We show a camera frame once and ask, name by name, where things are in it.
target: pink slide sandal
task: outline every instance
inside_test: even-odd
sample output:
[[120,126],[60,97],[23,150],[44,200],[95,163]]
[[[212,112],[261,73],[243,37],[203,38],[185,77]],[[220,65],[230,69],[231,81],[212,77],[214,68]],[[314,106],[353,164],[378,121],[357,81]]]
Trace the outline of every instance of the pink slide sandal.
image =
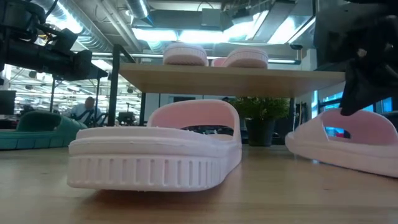
[[164,51],[164,65],[208,66],[206,50],[192,44],[172,43]]
[[[180,128],[223,125],[233,136]],[[91,128],[69,145],[68,185],[88,189],[191,192],[222,183],[240,163],[239,116],[221,100],[157,109],[148,127]]]
[[227,58],[212,61],[214,67],[268,68],[267,52],[255,48],[241,48],[229,53]]
[[[328,136],[325,127],[342,128],[351,138]],[[358,111],[340,115],[328,110],[289,133],[286,146],[294,154],[328,164],[398,177],[398,134],[385,117]]]

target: man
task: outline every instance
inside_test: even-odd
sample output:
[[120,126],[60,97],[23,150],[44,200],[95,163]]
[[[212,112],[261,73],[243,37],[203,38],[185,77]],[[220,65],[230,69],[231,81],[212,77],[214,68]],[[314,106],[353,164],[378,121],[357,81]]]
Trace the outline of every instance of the man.
[[[86,101],[85,101],[84,104],[83,104],[83,103],[80,103],[80,104],[74,106],[74,107],[72,108],[72,110],[70,111],[70,114],[71,114],[71,115],[74,114],[74,115],[78,118],[78,117],[81,116],[85,111],[89,111],[89,112],[87,112],[83,117],[81,117],[81,118],[78,120],[78,121],[84,123],[84,122],[87,120],[88,115],[90,114],[90,110],[93,110],[93,112],[92,112],[92,114],[91,114],[91,117],[94,118],[94,114],[95,114],[95,107],[94,107],[94,104],[95,104],[94,98],[92,98],[91,96],[89,96],[89,97],[86,99]],[[101,116],[101,110],[97,107],[97,116],[95,116],[95,117],[98,119],[100,116]]]

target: black pole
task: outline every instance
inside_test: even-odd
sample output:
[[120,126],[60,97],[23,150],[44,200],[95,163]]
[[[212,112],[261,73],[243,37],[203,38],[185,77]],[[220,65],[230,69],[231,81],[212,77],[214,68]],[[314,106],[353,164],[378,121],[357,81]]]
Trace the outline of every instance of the black pole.
[[97,92],[95,96],[95,110],[94,110],[94,124],[93,126],[97,126],[97,113],[98,113],[98,95],[100,93],[100,77],[97,78]]
[[111,74],[111,90],[109,96],[109,116],[108,126],[113,127],[116,119],[116,103],[118,102],[118,81],[119,81],[119,68],[120,68],[120,49],[119,45],[115,44],[113,47],[113,61],[112,61],[112,74]]
[[53,106],[53,104],[54,104],[54,92],[55,92],[55,78],[52,77],[51,100],[50,100],[50,113],[52,113],[52,106]]
[[141,110],[139,112],[139,125],[144,125],[144,116],[145,116],[145,102],[147,100],[147,94],[141,93]]

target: wooden shelf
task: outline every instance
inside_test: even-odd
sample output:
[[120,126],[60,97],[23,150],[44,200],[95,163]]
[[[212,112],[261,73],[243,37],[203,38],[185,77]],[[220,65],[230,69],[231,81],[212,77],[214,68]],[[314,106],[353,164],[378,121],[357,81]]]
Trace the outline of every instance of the wooden shelf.
[[145,93],[296,97],[345,80],[341,72],[123,63],[120,74]]

